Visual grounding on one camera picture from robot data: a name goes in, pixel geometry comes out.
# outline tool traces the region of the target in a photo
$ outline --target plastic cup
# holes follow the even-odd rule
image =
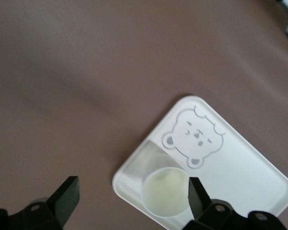
[[[147,162],[143,180],[143,204],[153,215],[170,218],[188,206],[189,175],[165,152],[156,152]]]

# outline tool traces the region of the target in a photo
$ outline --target black robotic claw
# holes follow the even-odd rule
[[[211,200],[199,178],[189,179],[189,204],[194,219],[183,230],[287,230],[274,215],[250,212],[242,217],[221,200]]]
[[[46,202],[8,216],[0,209],[0,230],[62,230],[80,199],[79,178],[70,176]]]

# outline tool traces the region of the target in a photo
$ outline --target brown fabric surface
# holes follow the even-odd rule
[[[163,229],[111,180],[189,94],[288,177],[287,23],[273,0],[0,0],[0,207],[78,175],[66,230]]]

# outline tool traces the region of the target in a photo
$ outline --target bear face design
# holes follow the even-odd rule
[[[163,135],[162,144],[166,149],[176,149],[187,158],[188,166],[196,169],[204,158],[222,148],[224,134],[217,133],[216,124],[195,106],[179,112],[172,131]]]

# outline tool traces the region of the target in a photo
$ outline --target bear ear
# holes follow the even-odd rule
[[[204,160],[199,158],[188,158],[188,166],[192,169],[197,169],[202,166]]]
[[[165,133],[162,137],[162,144],[168,150],[174,149],[175,144],[173,141],[173,133],[171,133],[171,132]]]
[[[194,106],[194,113],[195,113],[195,115],[197,115],[200,118],[207,117],[207,114],[196,105]]]

